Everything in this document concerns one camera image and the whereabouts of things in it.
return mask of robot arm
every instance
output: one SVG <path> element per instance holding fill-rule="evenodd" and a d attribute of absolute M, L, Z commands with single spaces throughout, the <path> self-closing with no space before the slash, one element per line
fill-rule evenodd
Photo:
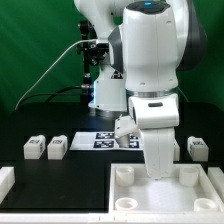
<path fill-rule="evenodd" d="M 123 89 L 129 97 L 129 116 L 116 120 L 118 143 L 128 146 L 131 132 L 141 136 L 146 169 L 154 179 L 169 176 L 172 170 L 174 127 L 179 124 L 178 97 L 173 93 L 178 85 L 176 69 L 197 64 L 203 55 L 198 49 L 204 49 L 200 40 L 206 39 L 192 0 L 167 2 L 170 5 L 164 1 L 75 0 L 95 27 L 99 42 L 108 42 L 109 37 L 112 67 L 126 77 Z M 123 24 L 115 28 L 113 15 L 123 11 Z M 103 90 L 105 77 L 109 77 L 108 85 L 111 79 L 104 67 L 102 71 Z M 120 88 L 114 94 L 119 95 Z"/>
<path fill-rule="evenodd" d="M 176 13 L 163 2 L 130 4 L 124 10 L 124 22 L 119 27 L 121 41 L 117 43 L 122 46 L 113 46 L 116 43 L 114 37 L 119 36 L 118 30 L 109 37 L 114 62 L 117 49 L 123 49 L 123 64 L 117 66 L 116 62 L 115 67 L 124 68 L 127 75 L 125 87 L 130 96 L 129 119 L 123 117 L 116 120 L 115 135 L 124 147 L 128 145 L 128 141 L 124 141 L 127 140 L 124 138 L 127 127 L 130 127 L 130 132 L 134 130 L 136 133 L 138 130 L 143 142 L 147 173 L 153 179 L 167 177 L 172 171 L 174 127 L 179 124 L 178 97 L 172 94 L 172 90 L 178 85 L 176 68 L 185 59 L 193 30 L 189 24 L 190 12 L 193 14 L 189 3 L 192 1 L 169 2 Z M 195 33 L 203 36 L 200 29 Z M 184 66 L 192 67 L 195 65 L 192 62 Z"/>

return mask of green backdrop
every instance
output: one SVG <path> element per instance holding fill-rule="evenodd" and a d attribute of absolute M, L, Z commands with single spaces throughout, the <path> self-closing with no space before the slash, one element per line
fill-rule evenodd
<path fill-rule="evenodd" d="M 224 110 L 224 1 L 195 0 L 195 6 L 208 49 L 196 69 L 178 73 L 180 87 L 191 102 Z M 0 122 L 61 53 L 80 40 L 77 24 L 82 19 L 73 0 L 0 0 Z M 82 58 L 73 50 L 32 94 L 80 84 L 82 74 Z"/>

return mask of black table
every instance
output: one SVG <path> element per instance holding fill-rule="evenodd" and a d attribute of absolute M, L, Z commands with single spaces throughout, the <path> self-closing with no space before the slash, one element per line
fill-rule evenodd
<path fill-rule="evenodd" d="M 193 163 L 186 149 L 189 136 L 202 137 L 209 161 L 201 165 L 224 168 L 224 113 L 211 104 L 180 105 L 176 139 L 180 163 Z M 32 103 L 13 112 L 0 127 L 0 166 L 15 167 L 16 183 L 0 212 L 108 212 L 111 163 L 143 163 L 140 151 L 67 151 L 61 161 L 24 160 L 23 145 L 31 136 L 66 135 L 69 146 L 77 131 L 113 131 L 114 119 L 92 116 L 78 103 Z"/>

